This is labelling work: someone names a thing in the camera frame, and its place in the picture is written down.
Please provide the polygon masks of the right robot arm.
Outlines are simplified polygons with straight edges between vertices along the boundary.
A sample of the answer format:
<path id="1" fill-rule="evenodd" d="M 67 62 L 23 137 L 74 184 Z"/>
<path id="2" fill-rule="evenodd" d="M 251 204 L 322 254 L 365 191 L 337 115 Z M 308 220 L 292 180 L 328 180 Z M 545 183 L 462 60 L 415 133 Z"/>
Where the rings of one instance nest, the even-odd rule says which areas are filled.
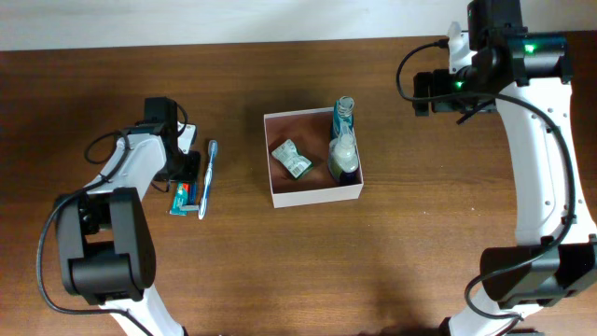
<path id="1" fill-rule="evenodd" d="M 529 315 L 596 281 L 596 225 L 585 205 L 571 131 L 572 65 L 558 33 L 532 34 L 517 1 L 475 0 L 467 25 L 439 46 L 445 69 L 413 79 L 417 115 L 495 112 L 504 123 L 515 178 L 516 243 L 483 251 L 465 288 L 465 309 L 443 335 L 513 335 Z"/>

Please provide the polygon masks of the Colgate toothpaste tube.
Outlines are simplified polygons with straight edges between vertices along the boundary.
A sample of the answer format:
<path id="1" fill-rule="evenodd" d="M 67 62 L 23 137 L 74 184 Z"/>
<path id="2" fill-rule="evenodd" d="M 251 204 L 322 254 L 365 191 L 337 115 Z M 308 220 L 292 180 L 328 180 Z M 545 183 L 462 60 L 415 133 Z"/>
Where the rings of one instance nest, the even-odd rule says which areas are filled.
<path id="1" fill-rule="evenodd" d="M 169 214 L 185 216 L 188 212 L 196 212 L 199 209 L 196 199 L 197 185 L 195 183 L 179 183 L 174 193 L 174 200 Z"/>

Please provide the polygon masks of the blue Listerine mouthwash bottle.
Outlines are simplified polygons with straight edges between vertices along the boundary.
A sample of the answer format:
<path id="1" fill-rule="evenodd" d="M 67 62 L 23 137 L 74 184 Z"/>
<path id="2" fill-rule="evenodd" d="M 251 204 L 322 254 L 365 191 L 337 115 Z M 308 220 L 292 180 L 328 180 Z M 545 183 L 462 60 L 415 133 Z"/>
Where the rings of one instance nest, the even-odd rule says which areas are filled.
<path id="1" fill-rule="evenodd" d="M 335 139 L 340 134 L 340 125 L 346 122 L 349 129 L 354 128 L 354 99 L 350 96 L 342 96 L 334 105 L 333 121 L 330 128 L 331 139 Z"/>

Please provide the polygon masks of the blue toothbrush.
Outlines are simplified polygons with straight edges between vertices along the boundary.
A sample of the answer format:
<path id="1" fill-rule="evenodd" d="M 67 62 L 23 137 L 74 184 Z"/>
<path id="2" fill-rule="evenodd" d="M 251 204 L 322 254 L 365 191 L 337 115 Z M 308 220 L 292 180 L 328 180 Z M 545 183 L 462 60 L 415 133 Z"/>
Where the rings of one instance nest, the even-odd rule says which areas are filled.
<path id="1" fill-rule="evenodd" d="M 206 169 L 206 172 L 204 175 L 204 180 L 203 180 L 204 187 L 203 187 L 203 192 L 201 195 L 201 201 L 200 201 L 200 207 L 199 207 L 199 213 L 198 213 L 199 220 L 204 219 L 205 215 L 206 215 L 210 187 L 211 187 L 213 175 L 214 175 L 214 165 L 215 165 L 215 158 L 217 155 L 217 151 L 218 151 L 217 141 L 211 140 L 208 144 L 209 161 L 208 161 L 207 169 Z"/>

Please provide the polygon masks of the clear spray bottle dark liquid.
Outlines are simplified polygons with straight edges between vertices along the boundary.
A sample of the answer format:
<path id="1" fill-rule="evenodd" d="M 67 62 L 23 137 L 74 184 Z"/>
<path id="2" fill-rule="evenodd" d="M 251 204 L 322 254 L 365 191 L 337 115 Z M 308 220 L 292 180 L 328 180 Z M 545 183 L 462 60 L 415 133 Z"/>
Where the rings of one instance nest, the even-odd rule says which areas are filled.
<path id="1" fill-rule="evenodd" d="M 340 186 L 356 180 L 359 159 L 354 132 L 346 121 L 340 123 L 340 133 L 329 143 L 328 171 Z"/>

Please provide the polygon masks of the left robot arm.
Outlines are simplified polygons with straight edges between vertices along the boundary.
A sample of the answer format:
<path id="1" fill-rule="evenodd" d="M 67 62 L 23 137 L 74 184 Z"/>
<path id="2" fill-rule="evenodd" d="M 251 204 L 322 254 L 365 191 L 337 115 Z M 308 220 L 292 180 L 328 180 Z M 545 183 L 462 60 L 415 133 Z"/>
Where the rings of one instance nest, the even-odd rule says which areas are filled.
<path id="1" fill-rule="evenodd" d="M 145 100 L 144 116 L 110 134 L 114 146 L 102 171 L 58 198 L 56 225 L 62 284 L 88 308 L 113 316 L 129 335 L 184 335 L 155 285 L 156 252 L 142 200 L 154 182 L 193 183 L 201 155 L 187 112 L 167 97 Z"/>

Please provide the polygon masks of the green white soap packet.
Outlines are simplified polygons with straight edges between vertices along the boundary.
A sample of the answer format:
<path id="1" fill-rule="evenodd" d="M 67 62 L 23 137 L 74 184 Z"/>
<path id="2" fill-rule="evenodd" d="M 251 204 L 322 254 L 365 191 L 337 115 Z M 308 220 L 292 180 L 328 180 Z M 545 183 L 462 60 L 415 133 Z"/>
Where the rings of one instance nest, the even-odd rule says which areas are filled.
<path id="1" fill-rule="evenodd" d="M 271 153 L 294 179 L 300 179 L 312 169 L 312 162 L 299 154 L 295 143 L 287 139 Z"/>

